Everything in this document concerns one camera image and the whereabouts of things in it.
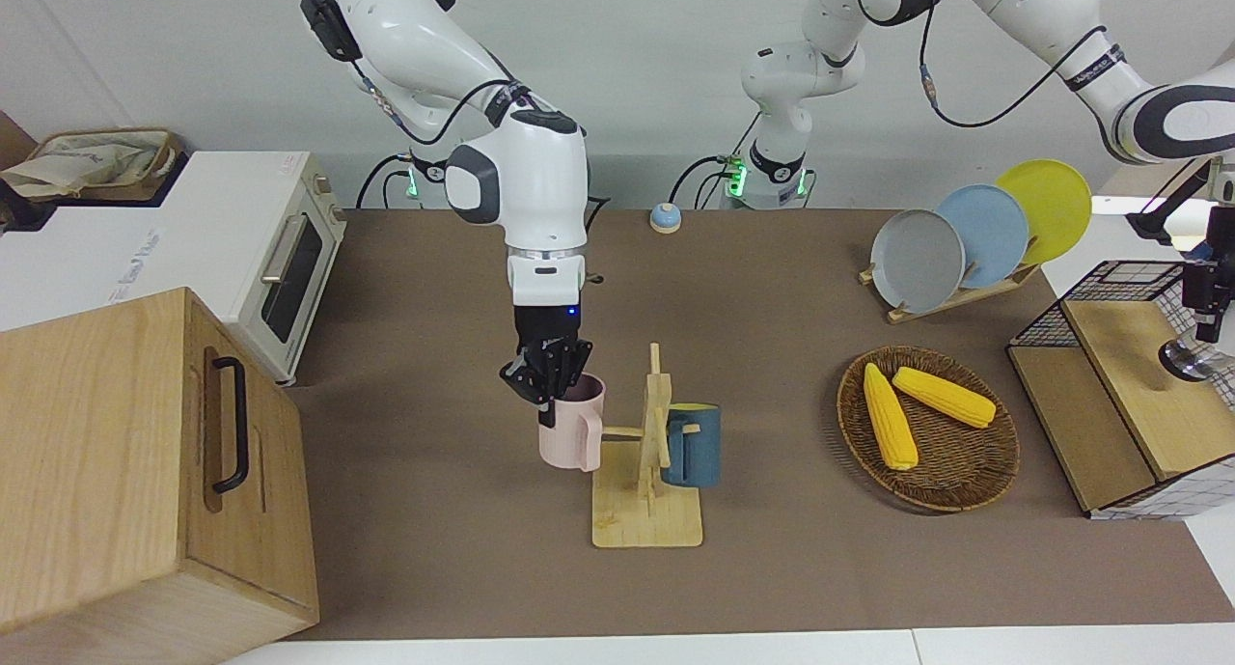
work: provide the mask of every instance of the black cable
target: black cable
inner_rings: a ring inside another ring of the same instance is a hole
[[[703,158],[688,166],[687,169],[683,171],[680,176],[678,176],[678,182],[673,183],[673,192],[669,193],[669,204],[673,204],[673,200],[677,199],[678,190],[680,189],[682,183],[687,182],[687,177],[689,177],[690,173],[698,171],[698,168],[700,168],[701,166],[709,163],[725,163],[725,159],[722,158],[722,156],[703,156]]]
[[[808,168],[806,174],[810,176],[810,187],[806,188],[806,199],[802,203],[803,209],[810,204],[810,195],[815,194],[815,183],[819,182],[819,173],[815,173],[814,169]]]
[[[751,130],[753,130],[755,129],[755,124],[760,121],[760,115],[763,115],[763,111],[756,112],[755,116],[751,119],[751,124],[746,127],[746,131],[742,132],[742,138],[737,140],[737,145],[734,146],[734,151],[730,152],[730,155],[729,155],[730,158],[732,158],[732,156],[737,156],[737,151],[742,150],[742,143],[746,141],[746,137],[751,136]],[[713,195],[713,193],[715,193],[716,187],[720,187],[720,179],[719,178],[716,179],[715,183],[711,184],[711,189],[708,190],[708,195],[703,200],[703,208],[701,209],[706,209],[708,208],[708,203],[711,201],[711,195]]]
[[[359,64],[357,64],[356,62],[353,62],[352,63],[352,68],[356,68],[356,72],[357,72],[357,74],[359,74],[361,80],[364,82],[364,84],[368,88],[378,90],[378,88],[373,84],[373,82],[369,80],[369,77],[367,77],[364,74],[364,70],[361,68]],[[414,132],[411,132],[410,129],[408,129],[408,126],[405,124],[403,124],[403,120],[400,119],[400,116],[398,114],[395,114],[394,111],[387,111],[387,115],[390,117],[390,120],[399,129],[403,130],[403,133],[406,133],[409,137],[411,137],[411,141],[414,141],[414,142],[416,142],[419,145],[424,145],[424,146],[433,146],[435,143],[442,141],[442,137],[445,137],[446,132],[451,129],[451,124],[454,124],[454,116],[458,116],[459,111],[463,110],[463,106],[467,105],[467,101],[472,100],[475,96],[475,94],[483,91],[484,89],[492,88],[492,85],[510,85],[513,83],[514,82],[511,82],[509,79],[492,79],[492,80],[485,82],[485,83],[483,83],[480,85],[477,85],[474,89],[472,89],[471,91],[468,91],[467,95],[463,96],[462,100],[459,100],[457,104],[454,104],[454,108],[452,108],[451,114],[448,116],[446,116],[446,122],[442,125],[442,129],[438,130],[437,135],[433,136],[433,138],[431,138],[431,140],[422,140],[422,138],[417,137]]]
[[[410,178],[411,173],[408,173],[406,171],[395,171],[394,173],[389,173],[385,180],[382,180],[382,206],[384,206],[385,209],[390,208],[390,197],[387,194],[388,192],[387,187],[390,185],[391,178],[398,178],[398,177]]]
[[[729,177],[729,174],[727,174],[727,173],[725,173],[725,172],[722,171],[722,172],[720,172],[720,173],[713,173],[713,174],[708,176],[706,178],[704,178],[704,179],[703,179],[703,180],[701,180],[701,182],[699,183],[699,189],[698,189],[698,190],[695,190],[695,205],[694,205],[694,206],[692,206],[692,209],[695,209],[695,210],[698,210],[698,208],[699,208],[699,199],[700,199],[700,198],[701,198],[701,195],[703,195],[703,189],[704,189],[704,188],[705,188],[705,187],[708,185],[708,180],[711,180],[711,179],[715,179],[715,178],[727,178],[727,177]],[[720,180],[716,180],[716,184],[719,185],[719,184],[720,184]]]
[[[1147,208],[1150,208],[1151,204],[1157,201],[1157,199],[1162,195],[1162,193],[1165,193],[1165,190],[1167,190],[1170,185],[1173,185],[1174,182],[1179,179],[1179,176],[1183,176],[1188,171],[1188,168],[1192,167],[1192,163],[1195,162],[1197,162],[1195,158],[1189,159],[1187,163],[1183,164],[1183,168],[1179,168],[1179,171],[1176,172],[1174,176],[1171,176],[1171,179],[1167,180],[1165,185],[1161,185],[1158,192],[1153,193],[1153,197],[1151,197],[1150,200],[1145,203],[1145,206],[1141,208],[1141,213],[1145,214],[1145,210],[1147,210]]]
[[[589,197],[588,198],[588,201],[595,203],[597,206],[592,210],[592,214],[588,215],[588,220],[583,221],[583,232],[584,234],[587,234],[588,231],[592,230],[592,221],[595,220],[597,214],[600,214],[600,210],[604,208],[604,205],[609,204],[611,200],[613,200],[613,198],[610,198],[610,197]]]
[[[383,158],[380,163],[373,167],[373,171],[369,171],[369,177],[364,178],[364,184],[361,185],[361,194],[356,195],[357,209],[361,208],[361,204],[364,203],[364,193],[367,193],[367,190],[369,190],[369,185],[373,184],[373,178],[378,177],[378,173],[382,172],[382,169],[385,168],[389,163],[398,161],[399,156],[400,155],[398,153],[385,156],[385,158]]]
[[[939,115],[940,120],[944,120],[945,122],[952,125],[953,127],[961,127],[966,130],[976,130],[978,127],[994,125],[995,122],[1003,120],[1007,115],[1010,115],[1014,110],[1016,110],[1016,108],[1020,108],[1023,103],[1029,100],[1029,98],[1032,94],[1037,93],[1037,89],[1042,88],[1042,85],[1046,84],[1046,80],[1050,80],[1050,77],[1053,77],[1060,70],[1060,67],[1063,67],[1063,63],[1067,62],[1068,58],[1072,57],[1072,54],[1076,54],[1077,49],[1081,49],[1081,46],[1084,46],[1084,43],[1089,41],[1089,37],[1107,32],[1105,26],[1097,26],[1094,28],[1089,28],[1089,32],[1086,32],[1086,35],[1081,37],[1081,40],[1077,41],[1074,46],[1072,46],[1072,49],[1068,49],[1068,52],[1065,53],[1063,57],[1061,57],[1060,61],[1051,67],[1050,72],[1046,72],[1046,74],[1041,77],[1041,79],[1039,79],[1036,84],[1034,84],[1028,91],[1025,91],[1019,99],[1016,99],[1015,103],[1007,106],[1004,111],[1002,111],[999,115],[992,116],[990,119],[983,120],[982,122],[960,122],[957,120],[952,120],[951,116],[945,115],[944,111],[940,109],[939,93],[935,89],[935,80],[930,75],[930,68],[926,68],[926,40],[927,37],[930,37],[930,26],[934,19],[935,19],[935,4],[931,4],[930,9],[926,10],[926,25],[923,27],[923,43],[921,48],[918,52],[918,69],[921,72],[923,77],[923,90],[926,91],[926,100],[930,101],[931,110],[935,111],[935,115]]]

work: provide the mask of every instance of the wooden mug holder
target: wooden mug holder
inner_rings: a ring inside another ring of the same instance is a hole
[[[1030,239],[1029,246],[1026,247],[1026,252],[1029,251],[1030,247],[1034,247],[1035,241],[1037,241],[1037,237]],[[965,279],[967,279],[973,273],[973,271],[977,269],[977,267],[978,265],[976,262],[971,262],[965,271],[965,277],[962,277],[961,281],[963,282]],[[935,315],[936,313],[951,310],[961,305],[967,305],[976,300],[982,300],[986,298],[990,298],[993,295],[999,295],[1007,292],[1016,290],[1020,287],[1025,286],[1025,282],[1028,282],[1032,277],[1032,274],[1037,273],[1037,269],[1040,268],[1041,265],[1021,265],[1016,267],[1016,269],[1011,274],[1009,274],[1007,279],[997,284],[992,284],[989,287],[984,287],[981,289],[957,289],[956,293],[952,294],[952,298],[947,299],[947,302],[945,302],[944,305],[940,305],[935,310],[927,310],[925,313],[909,313],[908,310],[905,310],[905,305],[902,303],[900,305],[893,307],[892,310],[888,311],[887,316],[888,323],[893,325],[899,325],[900,323],[908,323],[910,320],[916,320],[919,318],[925,318],[927,315]],[[871,263],[871,266],[868,266],[863,272],[860,272],[857,279],[863,286],[869,286],[874,283],[874,263]]]
[[[669,375],[661,372],[661,345],[652,344],[643,391],[642,426],[605,426],[600,468],[592,475],[592,544],[601,549],[699,546],[699,489],[661,480],[669,466]]]

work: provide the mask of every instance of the white wall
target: white wall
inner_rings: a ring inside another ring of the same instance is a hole
[[[746,57],[798,40],[805,0],[459,0],[454,20],[589,131],[595,192],[648,205],[685,163],[727,152],[755,106]],[[1231,0],[1103,0],[1151,82],[1203,72],[1235,37]],[[0,0],[0,108],[32,135],[163,125],[194,147],[304,147],[345,194],[401,135],[330,61],[299,0]],[[934,119],[916,77],[920,21],[869,28],[863,84],[813,101],[815,204],[931,205],[1025,158],[1094,187],[1115,169],[1092,116],[1052,83],[984,131]],[[993,114],[1045,67],[966,0],[936,15],[931,69],[953,116]]]

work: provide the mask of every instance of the drawer handle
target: drawer handle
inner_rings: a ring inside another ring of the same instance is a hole
[[[220,371],[224,368],[236,370],[236,472],[211,486],[215,493],[224,494],[241,486],[248,478],[248,396],[245,389],[245,365],[238,358],[220,356],[210,365]]]
[[[296,247],[300,246],[300,239],[305,235],[305,226],[309,226],[309,218],[304,214],[287,220],[283,225],[283,232],[279,234],[279,242],[274,244],[270,261],[266,263],[266,269],[262,272],[262,283],[282,284],[287,279],[291,260],[296,256]]]

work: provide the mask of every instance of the oven window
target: oven window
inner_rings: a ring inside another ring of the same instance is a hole
[[[282,283],[270,286],[266,294],[266,304],[262,305],[262,320],[283,344],[288,344],[291,336],[291,328],[300,315],[300,305],[309,292],[317,258],[321,257],[321,235],[308,219],[308,214],[301,216],[306,218],[305,231],[300,235],[300,244],[291,256],[288,273]]]

